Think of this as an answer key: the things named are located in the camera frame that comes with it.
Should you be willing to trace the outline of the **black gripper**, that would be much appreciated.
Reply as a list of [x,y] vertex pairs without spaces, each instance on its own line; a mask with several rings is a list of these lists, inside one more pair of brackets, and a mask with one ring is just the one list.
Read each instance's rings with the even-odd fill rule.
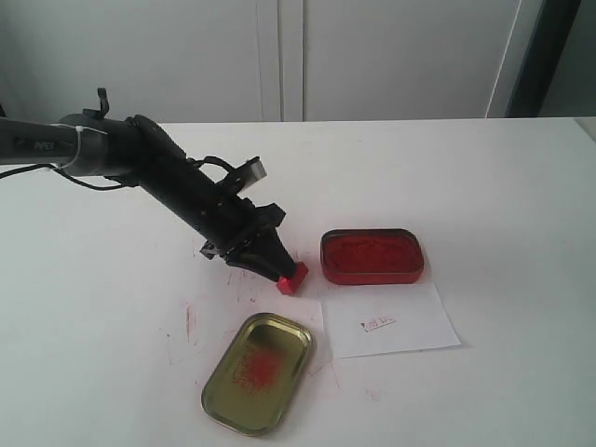
[[211,181],[187,181],[185,190],[198,208],[201,233],[229,266],[273,282],[293,276],[295,261],[277,232],[285,218],[278,204],[256,206]]

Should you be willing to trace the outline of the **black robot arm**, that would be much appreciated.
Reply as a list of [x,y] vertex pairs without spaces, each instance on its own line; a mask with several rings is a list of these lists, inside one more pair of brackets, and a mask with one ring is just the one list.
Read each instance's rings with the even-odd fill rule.
[[81,184],[103,177],[111,189],[141,187],[206,240],[200,252],[277,282],[293,278],[298,264],[279,239],[285,212],[277,204],[257,207],[240,192],[266,171],[259,157],[233,166],[217,156],[193,159],[156,122],[144,115],[107,118],[105,88],[100,107],[55,124],[1,120],[4,176],[48,168]]

